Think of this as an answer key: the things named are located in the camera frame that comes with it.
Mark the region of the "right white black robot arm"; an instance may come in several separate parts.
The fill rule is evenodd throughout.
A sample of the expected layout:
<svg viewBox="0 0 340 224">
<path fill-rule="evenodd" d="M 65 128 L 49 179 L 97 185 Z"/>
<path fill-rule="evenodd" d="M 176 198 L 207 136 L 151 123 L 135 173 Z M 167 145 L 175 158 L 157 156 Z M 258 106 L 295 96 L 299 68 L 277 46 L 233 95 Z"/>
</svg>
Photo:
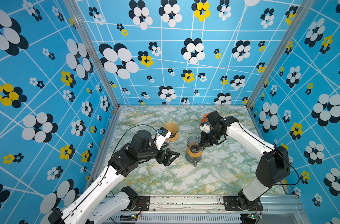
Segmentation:
<svg viewBox="0 0 340 224">
<path fill-rule="evenodd" d="M 200 147 L 220 145 L 223 143 L 221 137 L 225 140 L 231 137 L 258 160 L 255 178 L 238 194 L 238 207 L 242 210 L 249 210 L 257 199 L 290 175 L 287 149 L 259 138 L 245 128 L 237 118 L 233 116 L 223 118 L 217 111 L 213 111 L 203 116 L 200 129 L 202 130 Z"/>
</svg>

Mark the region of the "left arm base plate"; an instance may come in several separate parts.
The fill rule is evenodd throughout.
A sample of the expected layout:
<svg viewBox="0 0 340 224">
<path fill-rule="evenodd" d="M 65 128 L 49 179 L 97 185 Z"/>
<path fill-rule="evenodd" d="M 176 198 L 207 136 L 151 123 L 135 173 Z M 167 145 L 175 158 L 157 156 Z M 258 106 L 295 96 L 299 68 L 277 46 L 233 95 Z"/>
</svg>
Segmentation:
<svg viewBox="0 0 340 224">
<path fill-rule="evenodd" d="M 137 196 L 130 200 L 127 210 L 129 211 L 148 211 L 150 206 L 150 196 Z"/>
</svg>

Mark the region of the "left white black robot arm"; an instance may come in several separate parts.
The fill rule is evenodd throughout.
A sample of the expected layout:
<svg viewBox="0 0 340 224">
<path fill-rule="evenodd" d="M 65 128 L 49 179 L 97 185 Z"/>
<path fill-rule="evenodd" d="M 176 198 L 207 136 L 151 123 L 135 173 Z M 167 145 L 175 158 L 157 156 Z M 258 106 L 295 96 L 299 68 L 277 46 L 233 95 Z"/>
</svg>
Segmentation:
<svg viewBox="0 0 340 224">
<path fill-rule="evenodd" d="M 161 127 L 155 137 L 146 130 L 139 130 L 130 143 L 114 152 L 107 166 L 97 179 L 74 202 L 62 211 L 53 211 L 50 224 L 101 224 L 116 213 L 133 209 L 138 194 L 131 187 L 124 187 L 111 200 L 104 202 L 108 193 L 127 177 L 139 164 L 155 159 L 169 166 L 179 153 L 168 149 L 166 140 L 172 133 Z"/>
</svg>

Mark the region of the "clear glass dripper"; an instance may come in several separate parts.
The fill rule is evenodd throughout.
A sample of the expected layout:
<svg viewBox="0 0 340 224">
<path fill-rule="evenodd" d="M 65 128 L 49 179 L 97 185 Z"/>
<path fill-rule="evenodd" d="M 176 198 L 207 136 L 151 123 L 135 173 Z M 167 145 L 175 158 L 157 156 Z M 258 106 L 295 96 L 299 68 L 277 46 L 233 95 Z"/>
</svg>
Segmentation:
<svg viewBox="0 0 340 224">
<path fill-rule="evenodd" d="M 197 154 L 204 151 L 205 147 L 200 146 L 200 141 L 200 136 L 191 136 L 187 139 L 187 148 L 190 150 L 190 152 Z"/>
</svg>

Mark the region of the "wooden ring dripper holder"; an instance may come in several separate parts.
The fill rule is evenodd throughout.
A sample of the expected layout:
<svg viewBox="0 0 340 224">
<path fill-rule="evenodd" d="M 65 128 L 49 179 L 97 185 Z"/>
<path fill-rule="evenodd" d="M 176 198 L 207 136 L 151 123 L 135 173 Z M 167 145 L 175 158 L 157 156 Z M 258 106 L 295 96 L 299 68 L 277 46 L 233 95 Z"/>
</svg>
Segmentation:
<svg viewBox="0 0 340 224">
<path fill-rule="evenodd" d="M 167 138 L 168 142 L 175 142 L 179 138 L 179 133 L 176 133 L 175 135 L 171 135 L 169 138 Z"/>
</svg>

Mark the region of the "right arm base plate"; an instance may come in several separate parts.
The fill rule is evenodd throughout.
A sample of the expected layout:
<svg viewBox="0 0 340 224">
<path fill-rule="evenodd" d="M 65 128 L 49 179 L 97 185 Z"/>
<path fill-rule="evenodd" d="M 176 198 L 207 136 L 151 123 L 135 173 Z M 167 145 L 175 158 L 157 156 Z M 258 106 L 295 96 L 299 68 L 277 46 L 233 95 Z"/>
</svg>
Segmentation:
<svg viewBox="0 0 340 224">
<path fill-rule="evenodd" d="M 242 208 L 238 196 L 221 196 L 219 202 L 225 207 L 226 211 L 260 212 L 264 210 L 259 198 L 249 204 L 245 202 Z"/>
</svg>

